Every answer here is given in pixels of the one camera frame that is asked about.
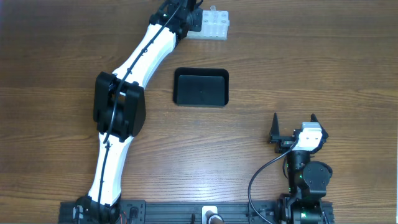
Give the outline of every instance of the white plastic part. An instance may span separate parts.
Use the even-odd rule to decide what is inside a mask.
[[[126,62],[113,71],[113,74],[117,75],[119,79],[122,79],[141,50],[149,43],[161,27],[162,26],[159,24],[149,25],[144,39]],[[148,51],[141,56],[136,65],[132,68],[131,74],[126,78],[126,82],[132,83],[135,81],[145,88],[161,61],[173,51],[175,42],[175,34],[172,33],[169,28],[165,27],[159,36],[157,36],[154,43],[148,47]]]
[[[113,74],[117,75],[119,79],[122,79],[125,76],[127,69],[140,54],[141,50],[149,43],[149,41],[155,36],[161,27],[162,26],[159,24],[149,25],[144,39],[131,54],[131,56],[126,60],[126,62],[117,68]],[[148,51],[139,58],[136,65],[131,70],[132,73],[126,78],[126,82],[138,82],[140,86],[145,88],[161,61],[173,51],[175,43],[176,35],[170,32],[169,28],[165,27],[164,30],[157,36],[154,43],[148,47]],[[99,155],[97,168],[93,185],[88,192],[88,196],[90,196],[95,202],[98,201],[102,166],[106,153],[106,144],[103,144],[105,136],[106,133],[99,134]],[[113,205],[113,203],[117,201],[121,194],[121,177],[124,161],[126,160],[127,151],[133,139],[133,137],[129,137],[124,142],[120,142],[118,137],[113,135],[109,136],[109,143],[111,147],[109,148],[103,175],[104,177],[100,201],[102,205]]]
[[[303,122],[298,143],[293,150],[312,151],[319,146],[322,138],[322,128],[318,122]]]
[[[100,191],[100,180],[104,157],[106,153],[106,144],[103,143],[105,134],[99,134],[99,155],[97,162],[97,169],[95,170],[95,177],[93,185],[91,186],[88,196],[93,201],[98,201],[98,193]],[[126,160],[127,151],[129,150],[130,143],[134,138],[129,137],[124,142],[120,142],[119,138],[113,135],[109,136],[110,148],[106,158],[102,192],[101,204],[113,205],[121,194],[121,179],[124,161]]]
[[[201,31],[188,31],[189,39],[226,40],[229,20],[228,11],[217,11],[216,6],[211,6],[210,11],[203,10]]]

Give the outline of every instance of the wood grain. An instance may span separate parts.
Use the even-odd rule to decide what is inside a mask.
[[[136,48],[159,0],[6,0],[0,4],[0,222],[56,222],[87,193],[98,157],[95,78]],[[147,119],[123,198],[247,201],[276,155],[272,114],[290,134],[315,113],[330,134],[316,159],[334,174],[337,223],[393,223],[398,127],[398,1],[222,0],[226,42],[183,40],[146,90]],[[225,108],[172,102],[177,67],[225,68]],[[252,194],[287,190],[280,161]]]

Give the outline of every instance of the wooden table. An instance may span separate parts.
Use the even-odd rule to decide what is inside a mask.
[[[91,187],[95,78],[136,48],[162,1],[5,0],[0,19],[0,222],[56,222]],[[291,134],[311,113],[330,137],[315,159],[334,175],[337,223],[396,215],[398,1],[210,1],[227,41],[183,40],[147,86],[147,118],[127,155],[123,199],[247,202],[274,158],[272,115]],[[225,108],[178,107],[177,67],[225,68]],[[281,161],[256,200],[287,192]]]

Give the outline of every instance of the black mounting base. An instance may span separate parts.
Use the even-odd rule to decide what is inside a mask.
[[[254,206],[268,220],[274,220],[276,201],[253,201]],[[226,224],[263,224],[248,203],[239,202],[145,202],[144,200],[121,200],[120,206],[123,224],[127,218],[128,224],[201,224],[203,206],[217,206],[218,214]],[[90,217],[82,216],[73,219],[74,202],[62,202],[59,223],[98,223]],[[333,207],[331,203],[323,202],[323,209],[331,224],[334,224]]]

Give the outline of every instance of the wooden tabletop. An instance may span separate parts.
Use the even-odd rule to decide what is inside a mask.
[[[0,222],[57,222],[90,189],[98,157],[95,78],[136,48],[160,0],[0,4]],[[334,174],[337,223],[394,223],[398,1],[205,0],[229,11],[227,41],[182,40],[145,92],[147,117],[124,166],[123,199],[247,202],[277,156],[278,112],[292,134],[315,113],[329,132],[314,159]],[[224,108],[172,101],[178,67],[225,68]],[[281,161],[255,200],[287,192]]]

